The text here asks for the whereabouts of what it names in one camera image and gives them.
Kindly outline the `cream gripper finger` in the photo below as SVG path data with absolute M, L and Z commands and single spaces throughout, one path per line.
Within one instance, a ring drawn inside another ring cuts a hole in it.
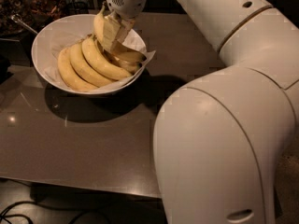
M 125 38 L 125 28 L 121 23 L 121 17 L 110 14 L 104 17 L 102 46 L 107 51 L 112 51 L 118 42 Z
M 121 20 L 121 28 L 118 31 L 117 40 L 122 43 L 135 25 L 135 19 Z

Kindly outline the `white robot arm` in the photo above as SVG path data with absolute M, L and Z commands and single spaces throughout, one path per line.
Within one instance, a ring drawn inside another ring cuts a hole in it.
M 278 159 L 299 120 L 299 29 L 266 0 L 177 0 L 224 68 L 175 91 L 154 125 L 168 224 L 275 224 Z

